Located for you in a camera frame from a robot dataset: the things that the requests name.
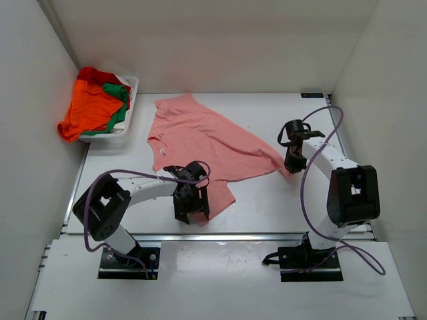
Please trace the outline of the pink t shirt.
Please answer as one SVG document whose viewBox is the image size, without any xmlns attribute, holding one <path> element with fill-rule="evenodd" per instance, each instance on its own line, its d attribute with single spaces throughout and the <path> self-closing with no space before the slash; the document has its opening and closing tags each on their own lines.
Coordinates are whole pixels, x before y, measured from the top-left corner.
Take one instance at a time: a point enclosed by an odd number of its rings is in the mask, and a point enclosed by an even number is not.
<svg viewBox="0 0 427 320">
<path fill-rule="evenodd" d="M 290 173 L 284 158 L 270 145 L 198 103 L 190 93 L 155 102 L 156 112 L 147 137 L 153 151 L 153 170 L 204 161 L 210 169 L 207 196 L 209 216 L 216 217 L 236 199 L 229 182 L 274 171 Z"/>
</svg>

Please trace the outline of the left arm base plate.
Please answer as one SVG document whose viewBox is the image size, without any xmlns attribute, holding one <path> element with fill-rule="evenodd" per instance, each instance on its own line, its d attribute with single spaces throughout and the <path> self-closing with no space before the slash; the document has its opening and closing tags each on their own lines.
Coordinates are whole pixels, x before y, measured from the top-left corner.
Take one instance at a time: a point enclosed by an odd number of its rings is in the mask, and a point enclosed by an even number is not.
<svg viewBox="0 0 427 320">
<path fill-rule="evenodd" d="M 160 244 L 139 244 L 141 251 L 137 258 L 145 265 L 146 271 L 137 261 L 126 259 L 104 248 L 99 262 L 98 279 L 157 280 L 159 271 Z"/>
</svg>

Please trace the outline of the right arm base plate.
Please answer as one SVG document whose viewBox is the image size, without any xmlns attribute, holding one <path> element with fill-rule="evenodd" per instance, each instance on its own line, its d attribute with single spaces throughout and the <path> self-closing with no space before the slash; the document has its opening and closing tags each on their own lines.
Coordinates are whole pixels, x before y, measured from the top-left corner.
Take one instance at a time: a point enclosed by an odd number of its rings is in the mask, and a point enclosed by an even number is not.
<svg viewBox="0 0 427 320">
<path fill-rule="evenodd" d="M 266 255 L 263 265 L 278 265 L 282 283 L 343 281 L 336 248 L 312 249 L 306 241 L 294 247 L 278 247 Z"/>
</svg>

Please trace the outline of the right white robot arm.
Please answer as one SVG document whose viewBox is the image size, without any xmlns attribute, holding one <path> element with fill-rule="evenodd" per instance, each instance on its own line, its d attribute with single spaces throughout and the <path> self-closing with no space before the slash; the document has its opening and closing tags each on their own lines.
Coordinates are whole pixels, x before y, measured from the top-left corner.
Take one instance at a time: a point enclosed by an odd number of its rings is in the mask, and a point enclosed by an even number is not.
<svg viewBox="0 0 427 320">
<path fill-rule="evenodd" d="M 380 215 L 378 178 L 371 165 L 361 166 L 326 142 L 320 131 L 301 119 L 288 121 L 278 135 L 286 148 L 284 167 L 289 174 L 307 173 L 314 165 L 329 179 L 327 215 L 302 239 L 299 258 L 307 267 L 323 259 L 323 251 L 359 225 Z"/>
</svg>

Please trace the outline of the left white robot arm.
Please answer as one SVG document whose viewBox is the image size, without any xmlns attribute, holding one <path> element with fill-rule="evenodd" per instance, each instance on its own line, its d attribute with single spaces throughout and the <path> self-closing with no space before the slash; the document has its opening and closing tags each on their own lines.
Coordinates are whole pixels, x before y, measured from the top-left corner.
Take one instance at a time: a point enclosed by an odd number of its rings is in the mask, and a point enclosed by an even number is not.
<svg viewBox="0 0 427 320">
<path fill-rule="evenodd" d="M 113 169 L 100 174 L 72 208 L 83 225 L 84 245 L 90 253 L 106 248 L 125 267 L 144 269 L 147 256 L 121 221 L 130 207 L 159 197 L 173 199 L 178 221 L 188 224 L 197 214 L 209 219 L 211 168 L 204 161 L 166 166 L 160 175 L 125 169 L 125 178 L 115 178 L 116 173 Z"/>
</svg>

